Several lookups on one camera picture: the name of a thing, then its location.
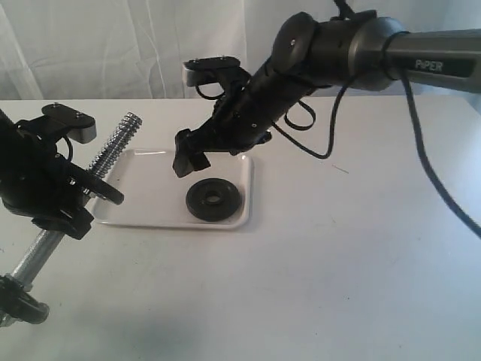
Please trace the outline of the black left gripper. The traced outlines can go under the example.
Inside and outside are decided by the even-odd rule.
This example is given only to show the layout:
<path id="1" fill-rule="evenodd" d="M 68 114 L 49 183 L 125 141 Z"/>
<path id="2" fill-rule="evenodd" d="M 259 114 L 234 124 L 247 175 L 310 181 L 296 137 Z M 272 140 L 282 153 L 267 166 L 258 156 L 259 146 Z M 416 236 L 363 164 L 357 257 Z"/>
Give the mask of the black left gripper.
<path id="1" fill-rule="evenodd" d="M 12 214 L 32 219 L 43 230 L 80 240 L 94 217 L 82 189 L 107 196 L 113 187 L 64 156 L 25 151 L 1 156 L 1 202 Z"/>

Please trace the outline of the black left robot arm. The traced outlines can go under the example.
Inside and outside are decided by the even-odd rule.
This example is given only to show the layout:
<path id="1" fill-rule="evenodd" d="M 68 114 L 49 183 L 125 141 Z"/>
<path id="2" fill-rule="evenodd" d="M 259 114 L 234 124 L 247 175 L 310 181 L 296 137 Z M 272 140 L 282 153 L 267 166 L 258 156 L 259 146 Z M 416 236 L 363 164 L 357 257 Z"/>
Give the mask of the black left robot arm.
<path id="1" fill-rule="evenodd" d="M 93 221 L 83 191 L 116 205 L 124 195 L 57 150 L 62 139 L 81 144 L 93 140 L 95 119 L 65 106 L 46 106 L 42 113 L 17 123 L 1 115 L 1 201 L 12 214 L 28 217 L 43 230 L 80 240 Z"/>

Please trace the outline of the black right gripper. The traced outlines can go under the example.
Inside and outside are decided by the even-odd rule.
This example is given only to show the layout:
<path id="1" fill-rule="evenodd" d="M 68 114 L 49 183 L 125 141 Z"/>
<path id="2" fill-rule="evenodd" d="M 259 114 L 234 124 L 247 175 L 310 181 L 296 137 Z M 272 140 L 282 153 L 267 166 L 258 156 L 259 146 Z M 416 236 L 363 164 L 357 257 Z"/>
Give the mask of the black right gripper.
<path id="1" fill-rule="evenodd" d="M 241 153 L 272 139 L 272 96 L 223 96 L 199 128 L 174 138 L 172 168 L 178 178 L 210 167 L 206 152 Z"/>

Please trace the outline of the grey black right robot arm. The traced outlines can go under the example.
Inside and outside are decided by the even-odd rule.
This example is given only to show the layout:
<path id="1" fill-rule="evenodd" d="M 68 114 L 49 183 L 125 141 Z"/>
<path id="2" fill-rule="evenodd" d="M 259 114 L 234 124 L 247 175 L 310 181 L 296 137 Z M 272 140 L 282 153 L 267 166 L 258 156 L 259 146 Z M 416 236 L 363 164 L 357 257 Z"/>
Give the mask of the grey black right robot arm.
<path id="1" fill-rule="evenodd" d="M 374 11 L 322 23 L 301 12 L 281 26 L 269 57 L 253 74 L 231 56 L 192 59 L 184 68 L 187 86 L 216 83 L 222 92 L 201 126 L 176 134 L 173 169 L 178 177 L 208 168 L 209 153 L 238 155 L 269 142 L 274 124 L 323 87 L 382 91 L 406 77 L 478 93 L 480 32 L 408 32 Z"/>

